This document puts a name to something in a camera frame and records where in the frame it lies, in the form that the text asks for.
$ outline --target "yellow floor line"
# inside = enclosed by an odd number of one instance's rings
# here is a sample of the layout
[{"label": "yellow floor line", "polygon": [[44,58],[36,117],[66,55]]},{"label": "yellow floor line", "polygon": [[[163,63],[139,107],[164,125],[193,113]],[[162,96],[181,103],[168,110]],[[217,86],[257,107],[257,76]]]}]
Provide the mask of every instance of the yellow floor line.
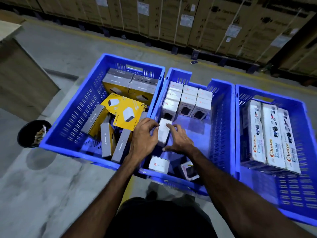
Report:
[{"label": "yellow floor line", "polygon": [[130,199],[130,196],[131,196],[132,190],[133,190],[133,186],[134,186],[134,180],[135,180],[135,176],[132,176],[130,181],[129,181],[128,186],[125,189],[125,192],[123,194],[120,206],[122,205],[123,202],[125,202],[125,201]]},{"label": "yellow floor line", "polygon": [[[133,45],[133,44],[128,44],[128,43],[125,43],[125,42],[122,42],[122,41],[113,40],[113,39],[110,39],[110,38],[107,38],[107,37],[100,37],[100,36],[96,36],[96,35],[93,35],[93,34],[90,34],[90,33],[84,32],[84,31],[72,30],[72,29],[69,29],[69,28],[66,28],[66,27],[63,27],[63,26],[59,26],[57,24],[47,23],[47,22],[43,22],[43,21],[30,19],[30,18],[26,18],[26,21],[32,22],[32,23],[35,23],[35,24],[38,24],[38,25],[41,25],[41,26],[55,28],[57,30],[61,30],[61,31],[64,31],[64,32],[68,32],[68,33],[72,33],[72,34],[76,34],[76,35],[81,35],[81,36],[86,36],[86,37],[90,37],[90,38],[94,38],[94,39],[99,39],[99,40],[111,42],[113,44],[118,44],[118,45],[130,47],[130,48],[136,48],[136,49],[139,49],[139,50],[143,50],[145,52],[152,52],[152,53],[155,53],[155,54],[158,54],[158,55],[161,55],[161,56],[168,56],[168,57],[170,57],[172,59],[186,61],[188,63],[190,62],[190,59],[188,59],[188,58],[184,58],[182,56],[177,56],[177,55],[165,53],[165,52],[162,52],[162,51],[158,51],[158,50],[155,50],[154,48],[140,47],[140,46]],[[222,71],[222,72],[227,72],[227,73],[231,73],[231,74],[234,74],[234,75],[241,75],[241,76],[244,76],[244,77],[247,77],[247,78],[252,78],[252,79],[255,79],[255,80],[258,80],[258,81],[261,81],[261,82],[266,82],[268,85],[263,84],[263,86],[266,86],[267,89],[269,89],[269,85],[279,85],[279,86],[282,86],[284,88],[290,88],[290,89],[297,90],[297,91],[300,91],[300,92],[303,92],[303,93],[317,95],[317,91],[310,90],[310,89],[304,88],[304,87],[294,86],[294,85],[291,85],[291,84],[282,83],[282,82],[275,81],[275,80],[271,80],[271,79],[268,79],[265,76],[255,76],[255,75],[252,75],[252,74],[247,74],[247,73],[235,71],[235,70],[227,69],[227,68],[220,67],[220,66],[217,66],[217,65],[207,64],[207,63],[204,63],[204,62],[199,62],[198,64],[201,65],[201,66],[208,67],[208,68],[217,69],[217,70]]]}]

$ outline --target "concrete floor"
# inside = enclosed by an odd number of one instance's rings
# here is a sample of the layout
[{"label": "concrete floor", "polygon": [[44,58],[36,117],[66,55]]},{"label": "concrete floor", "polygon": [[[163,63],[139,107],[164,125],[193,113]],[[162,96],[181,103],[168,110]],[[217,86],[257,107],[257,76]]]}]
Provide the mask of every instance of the concrete floor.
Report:
[{"label": "concrete floor", "polygon": [[[61,88],[40,116],[50,123],[60,115],[101,54],[111,53],[165,66],[166,70],[174,67],[191,71],[191,81],[204,85],[211,78],[217,78],[303,100],[317,129],[317,88],[304,88],[296,82],[262,74],[246,75],[239,69],[221,68],[203,60],[192,65],[186,55],[175,56],[142,43],[108,39],[50,22],[29,19],[23,27],[24,31],[16,37],[18,42],[43,68],[65,74],[50,75]],[[76,78],[70,79],[65,77],[67,75]],[[25,123],[0,109],[0,129],[4,130],[0,134],[0,237],[59,237],[92,202],[114,171],[39,148],[20,148],[16,135]],[[148,186],[157,190],[160,199],[183,195],[138,177],[133,177],[126,195],[145,197]],[[220,238],[233,237],[212,203],[199,198],[196,202],[210,216]],[[317,234],[314,227],[303,226]]]}]

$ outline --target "white product box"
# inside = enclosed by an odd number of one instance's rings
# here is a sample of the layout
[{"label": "white product box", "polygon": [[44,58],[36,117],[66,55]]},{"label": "white product box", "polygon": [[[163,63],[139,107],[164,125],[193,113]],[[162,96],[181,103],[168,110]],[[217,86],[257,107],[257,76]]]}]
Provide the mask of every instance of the white product box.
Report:
[{"label": "white product box", "polygon": [[191,113],[191,117],[203,120],[211,112],[211,100],[197,97],[196,106]]},{"label": "white product box", "polygon": [[266,163],[260,117],[261,104],[259,102],[250,100],[242,108],[240,124],[240,164],[242,166],[257,168]]},{"label": "white product box", "polygon": [[190,94],[190,95],[193,95],[193,96],[197,97],[198,88],[195,88],[195,87],[192,87],[192,86],[189,86],[189,85],[184,85],[183,93]]},{"label": "white product box", "polygon": [[186,93],[182,93],[182,97],[180,99],[178,114],[189,116],[196,105],[196,96],[189,95]]},{"label": "white product box", "polygon": [[207,90],[203,90],[200,88],[200,89],[198,89],[197,97],[212,100],[212,92],[209,92]]},{"label": "white product box", "polygon": [[168,89],[182,92],[183,91],[183,87],[184,87],[184,84],[182,84],[182,83],[177,83],[177,82],[170,81]]},{"label": "white product box", "polygon": [[170,166],[169,160],[166,160],[157,156],[152,156],[150,164],[149,164],[149,169],[154,170],[156,172],[167,174],[169,166]]},{"label": "white product box", "polygon": [[195,170],[193,163],[191,161],[181,164],[180,170],[182,171],[184,178],[188,181],[196,180],[199,178],[199,175],[197,171]]},{"label": "white product box", "polygon": [[275,105],[261,104],[261,122],[263,124],[263,137],[267,164],[261,171],[271,173],[285,169],[284,152],[282,148],[281,129]]},{"label": "white product box", "polygon": [[165,147],[168,135],[170,133],[170,129],[166,126],[166,124],[172,124],[172,121],[167,119],[161,119],[159,122],[158,128],[158,146]]},{"label": "white product box", "polygon": [[175,102],[173,100],[166,98],[164,100],[163,105],[162,105],[161,117],[163,119],[167,119],[167,120],[170,120],[173,122],[175,115],[176,115],[176,112],[177,112],[178,104],[179,104],[179,102]]},{"label": "white product box", "polygon": [[296,174],[301,174],[288,111],[278,108],[277,115],[281,128],[280,134],[282,138],[286,169]]},{"label": "white product box", "polygon": [[167,91],[167,93],[166,93],[166,98],[169,99],[169,100],[173,100],[175,102],[179,102],[181,96],[182,96],[182,92],[175,91],[175,90],[172,90],[172,89],[169,89]]}]

